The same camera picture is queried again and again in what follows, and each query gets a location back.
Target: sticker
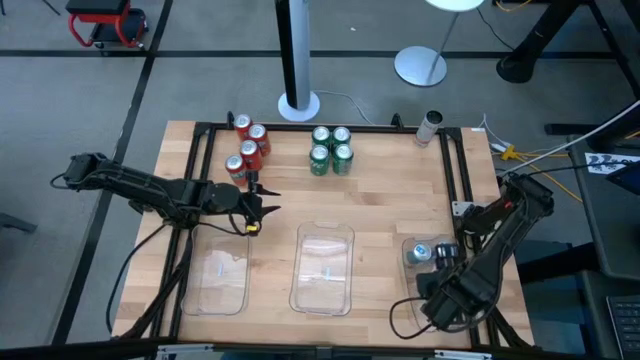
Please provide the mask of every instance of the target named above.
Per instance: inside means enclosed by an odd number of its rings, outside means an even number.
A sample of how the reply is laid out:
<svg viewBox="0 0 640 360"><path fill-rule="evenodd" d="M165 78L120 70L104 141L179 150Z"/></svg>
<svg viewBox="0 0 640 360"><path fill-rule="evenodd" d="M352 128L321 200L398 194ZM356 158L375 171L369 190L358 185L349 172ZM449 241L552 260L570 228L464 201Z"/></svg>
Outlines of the sticker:
<svg viewBox="0 0 640 360"><path fill-rule="evenodd" d="M640 161L640 156L627 156L627 155L616 155L616 154L599 154L599 153L584 153L584 158L587 164L598 164L598 163L606 163L606 162L625 162L632 164L634 162ZM587 169L592 174L601 174L608 175L616 170L620 170L626 165L594 165L589 166Z"/></svg>

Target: wooden tabletop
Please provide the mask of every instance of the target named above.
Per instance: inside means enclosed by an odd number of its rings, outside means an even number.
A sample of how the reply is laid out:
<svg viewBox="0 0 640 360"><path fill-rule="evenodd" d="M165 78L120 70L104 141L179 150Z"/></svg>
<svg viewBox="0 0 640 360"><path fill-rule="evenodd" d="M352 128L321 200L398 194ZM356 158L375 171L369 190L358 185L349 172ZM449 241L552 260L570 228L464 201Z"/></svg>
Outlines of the wooden tabletop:
<svg viewBox="0 0 640 360"><path fill-rule="evenodd" d="M168 123L156 175L183 176L194 124ZM462 134L474 200L490 202L499 192L486 134L479 129L463 129ZM269 137L273 150L260 171L260 183L282 194L264 197L265 205L281 205L282 209L266 216L260 236L251 239L247 306L233 316L183 314L179 339L214 343L470 347L467 332L433 332L413 340L401 340L391 332L388 323L390 306L407 297L398 261L402 242L415 235L453 236L438 139L434 138L427 148L421 149L408 134L353 134L351 144L355 158L349 176L340 177L330 171L327 176L316 177L309 172L310 133L270 132ZM238 152L238 146L235 132L217 132L209 173L211 180L231 182L224 161ZM452 141L449 147L457 193L462 194ZM203 220L223 223L213 217ZM307 221L342 223L355 231L352 307L345 316L304 314L295 312L289 305L296 230ZM145 214L137 241L159 225L157 215ZM133 258L116 315L114 335L129 329L156 295L170 233L170 229L164 229ZM196 243L210 241L207 234L210 233L199 231ZM198 251L208 251L206 249L206 246L196 246L194 255L202 256ZM168 332L173 308L172 301L169 303L163 334ZM513 259L504 267L498 308L520 336L533 343ZM396 311L395 322L401 333L417 330L410 314L408 306Z"/></svg>

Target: lamp base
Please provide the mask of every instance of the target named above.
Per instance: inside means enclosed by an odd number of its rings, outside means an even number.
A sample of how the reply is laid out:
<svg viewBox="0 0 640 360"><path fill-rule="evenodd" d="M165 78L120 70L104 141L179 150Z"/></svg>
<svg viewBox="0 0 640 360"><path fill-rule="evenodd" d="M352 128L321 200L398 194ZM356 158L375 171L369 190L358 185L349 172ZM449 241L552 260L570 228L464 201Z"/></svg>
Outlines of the lamp base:
<svg viewBox="0 0 640 360"><path fill-rule="evenodd" d="M434 60L438 57L433 74L429 74ZM423 46L411 46L396 55L396 73L402 80L416 86L433 86L447 75L447 63L436 51Z"/></svg>
<svg viewBox="0 0 640 360"><path fill-rule="evenodd" d="M278 99L278 111L283 118L293 122L305 122L314 118L320 111L320 99L313 91L309 99L309 106L306 109L298 110L289 106L287 93L282 94Z"/></svg>

